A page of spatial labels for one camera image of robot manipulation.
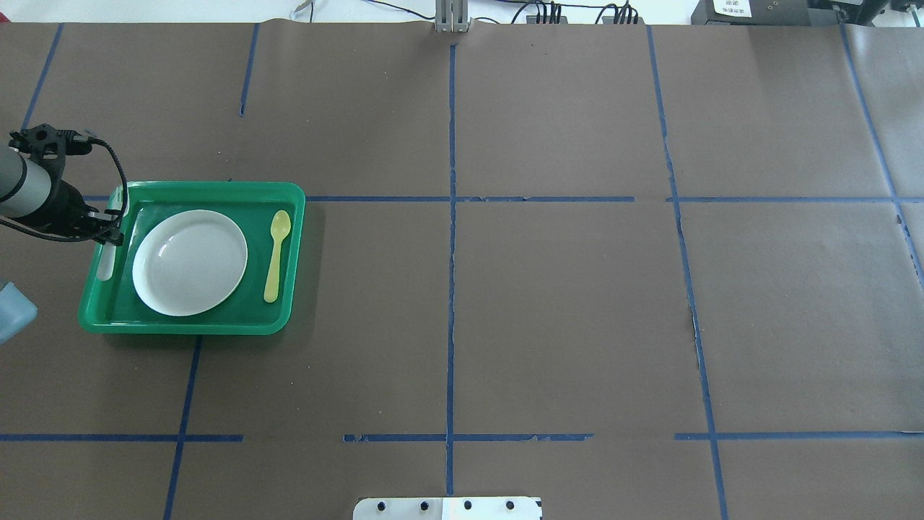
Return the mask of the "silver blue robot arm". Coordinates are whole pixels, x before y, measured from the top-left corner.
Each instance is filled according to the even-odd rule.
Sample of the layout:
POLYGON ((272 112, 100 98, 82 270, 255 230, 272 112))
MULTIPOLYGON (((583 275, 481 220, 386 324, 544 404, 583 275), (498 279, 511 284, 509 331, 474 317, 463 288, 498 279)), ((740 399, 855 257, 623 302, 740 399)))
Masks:
POLYGON ((2 149, 2 227, 53 243, 97 241, 121 246, 121 222, 128 202, 97 209, 62 178, 63 157, 29 159, 2 149))

